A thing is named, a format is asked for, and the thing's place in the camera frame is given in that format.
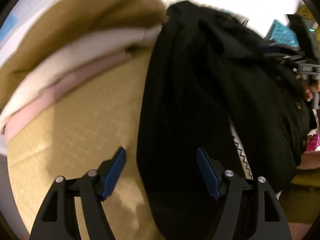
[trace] white fabric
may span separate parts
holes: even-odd
[[[237,152],[239,155],[239,158],[241,160],[242,167],[244,169],[244,173],[247,179],[253,179],[252,177],[252,171],[250,168],[250,165],[248,163],[247,155],[244,152],[244,147],[242,145],[242,142],[240,140],[240,137],[238,136],[238,133],[236,131],[236,128],[231,120],[230,122],[230,129],[231,129],[231,134],[233,136],[233,142],[235,143],[235,146],[237,148]]]
[[[40,95],[65,73],[96,58],[132,45],[153,46],[162,26],[119,28],[89,33],[58,50],[30,72],[16,89],[0,114],[0,130],[10,116]]]

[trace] folded cloth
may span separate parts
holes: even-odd
[[[7,143],[41,111],[46,109],[59,98],[63,97],[74,87],[83,83],[97,73],[100,73],[111,66],[123,63],[129,59],[131,59],[130,53],[122,51],[91,62],[88,65],[68,73],[62,80],[46,89],[38,98],[11,117],[5,127],[5,138]]]
[[[55,83],[68,71],[102,55],[132,45],[153,46],[161,25],[152,28],[122,28],[93,32],[58,50],[30,72],[14,92],[0,114],[0,130],[10,116],[36,98],[43,89]]]
[[[320,168],[320,152],[317,151],[319,145],[320,136],[314,134],[307,144],[306,152],[301,155],[301,164],[297,167],[298,170],[315,170]]]
[[[164,237],[202,240],[221,206],[208,195],[196,149],[244,176],[230,118],[253,178],[266,177],[279,192],[295,176],[316,122],[295,75],[260,54],[256,33],[188,1],[167,15],[148,68],[137,164]]]
[[[31,27],[0,69],[0,108],[45,58],[82,35],[114,27],[151,27],[166,19],[159,0],[62,0]]]
[[[151,51],[132,51],[132,60],[102,72],[51,104],[7,144],[12,192],[29,232],[55,177],[81,177],[111,159],[122,145],[127,161],[102,207],[116,240],[159,239],[136,163]],[[80,211],[80,199],[75,202]],[[81,212],[77,220],[81,239],[89,240]]]

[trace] yellow cloth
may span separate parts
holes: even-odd
[[[111,68],[50,106],[7,146],[13,195],[28,231],[55,177],[83,176],[111,159],[119,146],[127,162],[110,198],[102,203],[117,240],[157,240],[136,164],[142,97],[151,49]],[[81,215],[76,198],[77,215]],[[87,240],[80,217],[82,240]]]
[[[111,27],[151,27],[166,18],[159,0],[62,0],[31,27],[0,69],[0,108],[39,63],[85,33]]]
[[[291,184],[320,189],[320,170],[297,171],[297,175],[293,178]]]
[[[289,223],[313,224],[320,213],[319,189],[293,186],[279,201]]]

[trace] metal screw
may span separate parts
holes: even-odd
[[[265,177],[259,177],[258,181],[260,181],[261,183],[265,183],[266,182],[266,178]]]
[[[98,174],[98,172],[95,169],[92,169],[92,170],[88,171],[88,175],[90,177],[95,177],[95,176],[97,176],[97,174]]]
[[[63,182],[63,180],[64,180],[64,178],[62,176],[56,177],[56,182],[57,183]]]
[[[232,177],[234,175],[233,171],[230,171],[230,170],[225,171],[224,174],[228,177]]]

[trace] black fabric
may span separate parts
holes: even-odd
[[[319,240],[320,239],[320,214],[317,216],[315,222],[312,224],[309,231],[302,238],[302,240]]]
[[[263,39],[235,19],[188,1],[167,15],[149,64],[137,164],[164,237],[206,239],[222,206],[208,196],[196,149],[243,176],[231,119],[254,178],[278,192],[300,164],[311,110],[295,75],[264,60]]]

